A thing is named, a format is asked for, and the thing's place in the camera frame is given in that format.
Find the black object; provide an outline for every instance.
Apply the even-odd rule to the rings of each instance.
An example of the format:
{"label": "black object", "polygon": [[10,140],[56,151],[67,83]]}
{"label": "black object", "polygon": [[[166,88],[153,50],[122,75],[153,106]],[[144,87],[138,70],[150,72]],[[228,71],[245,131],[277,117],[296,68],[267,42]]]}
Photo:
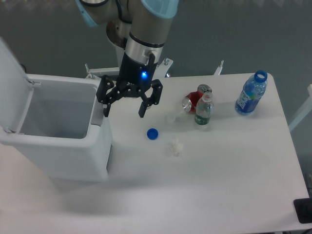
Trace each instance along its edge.
{"label": "black object", "polygon": [[302,234],[307,234],[309,231],[311,231],[312,228],[305,230]]}
{"label": "black object", "polygon": [[302,198],[293,201],[300,223],[312,223],[312,198]]}
{"label": "black object", "polygon": [[[146,110],[153,104],[159,104],[162,84],[159,79],[152,80],[157,67],[157,63],[154,62],[155,55],[153,53],[149,55],[147,65],[130,59],[125,53],[122,59],[116,87],[114,87],[113,82],[108,76],[104,75],[102,77],[97,90],[97,100],[106,105],[103,110],[105,117],[108,117],[111,105],[122,97],[142,98],[143,102],[138,112],[141,118],[144,117]],[[153,89],[153,92],[150,97],[147,97],[145,92],[150,88]]]}

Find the plastic water bottle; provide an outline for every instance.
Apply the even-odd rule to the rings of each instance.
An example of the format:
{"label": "plastic water bottle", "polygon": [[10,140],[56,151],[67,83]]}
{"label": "plastic water bottle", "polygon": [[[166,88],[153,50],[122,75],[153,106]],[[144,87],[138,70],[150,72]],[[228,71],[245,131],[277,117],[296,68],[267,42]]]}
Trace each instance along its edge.
{"label": "plastic water bottle", "polygon": [[196,105],[195,122],[198,125],[207,125],[209,123],[212,107],[213,107],[213,94],[207,91],[198,100],[198,103]]}
{"label": "plastic water bottle", "polygon": [[267,88],[267,78],[268,74],[262,70],[249,77],[235,104],[238,113],[246,116],[254,111]]}

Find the metal bracket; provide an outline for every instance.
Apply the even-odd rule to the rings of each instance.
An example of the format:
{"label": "metal bracket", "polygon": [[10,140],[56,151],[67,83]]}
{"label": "metal bracket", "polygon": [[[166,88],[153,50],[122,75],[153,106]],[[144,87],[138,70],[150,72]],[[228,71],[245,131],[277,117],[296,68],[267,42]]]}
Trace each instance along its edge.
{"label": "metal bracket", "polygon": [[[173,60],[165,58],[163,62],[157,66],[153,79],[168,77],[168,70],[173,64]],[[89,69],[88,64],[85,64],[87,76],[86,79],[98,79],[100,80],[103,75],[107,76],[117,76],[119,74],[118,67],[110,68],[98,68],[98,69]]]}

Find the white table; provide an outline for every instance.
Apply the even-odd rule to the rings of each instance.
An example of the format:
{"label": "white table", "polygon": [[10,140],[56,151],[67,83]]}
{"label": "white table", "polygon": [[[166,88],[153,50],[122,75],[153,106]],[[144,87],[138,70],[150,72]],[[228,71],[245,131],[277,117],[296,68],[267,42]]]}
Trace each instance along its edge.
{"label": "white table", "polygon": [[[164,78],[158,106],[138,116],[140,99],[112,105],[110,179],[50,179],[17,150],[0,146],[0,233],[243,234],[311,228],[293,200],[308,197],[272,76],[254,114],[234,110],[251,74]],[[165,120],[201,83],[210,85],[209,129],[192,115]],[[146,131],[155,127],[159,138]],[[181,157],[169,142],[184,144]]]}

